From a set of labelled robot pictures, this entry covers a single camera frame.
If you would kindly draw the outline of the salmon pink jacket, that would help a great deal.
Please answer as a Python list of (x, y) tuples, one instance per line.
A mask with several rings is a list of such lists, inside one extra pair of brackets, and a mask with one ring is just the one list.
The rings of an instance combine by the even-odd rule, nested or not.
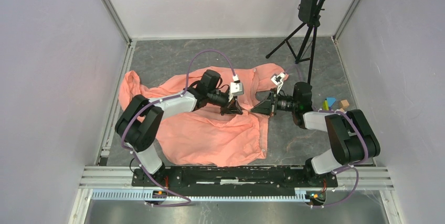
[(272, 76), (283, 71), (273, 63), (235, 71), (244, 89), (238, 98), (242, 115), (221, 115), (218, 106), (208, 104), (163, 120), (156, 139), (166, 158), (176, 165), (222, 167), (266, 158), (269, 117), (250, 109), (259, 103), (256, 94), (274, 88)]

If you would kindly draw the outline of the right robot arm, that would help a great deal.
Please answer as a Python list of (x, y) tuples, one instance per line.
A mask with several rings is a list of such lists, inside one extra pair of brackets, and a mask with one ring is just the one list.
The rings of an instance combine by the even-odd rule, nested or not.
[(309, 158), (303, 166), (307, 185), (317, 186), (324, 175), (338, 174), (380, 154), (380, 144), (363, 111), (317, 111), (312, 105), (312, 86), (297, 82), (292, 95), (281, 95), (272, 89), (266, 99), (251, 109), (252, 113), (267, 116), (274, 116), (277, 111), (291, 112), (296, 126), (328, 134), (330, 149)]

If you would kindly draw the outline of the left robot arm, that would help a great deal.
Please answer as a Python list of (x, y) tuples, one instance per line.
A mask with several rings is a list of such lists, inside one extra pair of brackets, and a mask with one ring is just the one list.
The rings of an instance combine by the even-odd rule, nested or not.
[(206, 70), (199, 80), (186, 83), (183, 91), (177, 94), (153, 99), (136, 95), (131, 99), (114, 130), (121, 137), (121, 146), (138, 161), (145, 172), (144, 178), (152, 186), (160, 185), (165, 179), (161, 169), (163, 162), (153, 146), (164, 119), (199, 110), (208, 104), (219, 106), (221, 115), (242, 114), (238, 97), (244, 90), (239, 77), (232, 77), (226, 91), (219, 89), (221, 83), (218, 72)]

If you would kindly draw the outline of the blue toy block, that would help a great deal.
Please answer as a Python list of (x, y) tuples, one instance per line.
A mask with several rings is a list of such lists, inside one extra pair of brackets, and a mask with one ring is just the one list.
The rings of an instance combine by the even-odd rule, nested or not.
[(336, 102), (336, 99), (334, 97), (327, 97), (325, 100), (329, 108), (331, 108)]

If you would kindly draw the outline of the tan wooden block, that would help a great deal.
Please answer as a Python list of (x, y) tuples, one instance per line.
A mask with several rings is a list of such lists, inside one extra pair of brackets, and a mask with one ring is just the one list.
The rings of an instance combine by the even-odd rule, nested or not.
[(340, 106), (340, 108), (341, 109), (347, 109), (349, 106), (350, 106), (350, 103), (349, 103), (349, 101), (348, 100), (341, 100), (340, 102), (339, 102), (339, 106)]

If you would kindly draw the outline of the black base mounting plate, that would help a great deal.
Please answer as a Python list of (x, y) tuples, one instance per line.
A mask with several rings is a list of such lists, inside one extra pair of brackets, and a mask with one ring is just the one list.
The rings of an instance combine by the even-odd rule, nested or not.
[(292, 196), (296, 188), (323, 190), (336, 188), (332, 174), (305, 180), (303, 166), (165, 166), (153, 181), (136, 168), (133, 187), (152, 187), (157, 183), (183, 196)]

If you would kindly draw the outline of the black music stand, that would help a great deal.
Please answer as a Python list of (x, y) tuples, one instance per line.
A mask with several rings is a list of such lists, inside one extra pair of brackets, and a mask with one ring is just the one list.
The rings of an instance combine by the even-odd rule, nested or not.
[[(324, 11), (323, 4), (325, 1), (326, 0), (301, 0), (300, 4), (298, 5), (298, 18), (302, 24), (300, 24), (290, 35), (288, 35), (266, 55), (266, 58), (269, 59), (283, 45), (287, 45), (295, 59), (296, 65), (304, 61), (309, 62), (307, 78), (308, 83), (310, 83), (312, 79), (317, 30), (320, 26), (320, 12)], [(289, 40), (304, 26), (307, 27), (307, 31), (301, 43), (300, 49), (296, 53), (293, 50)]]

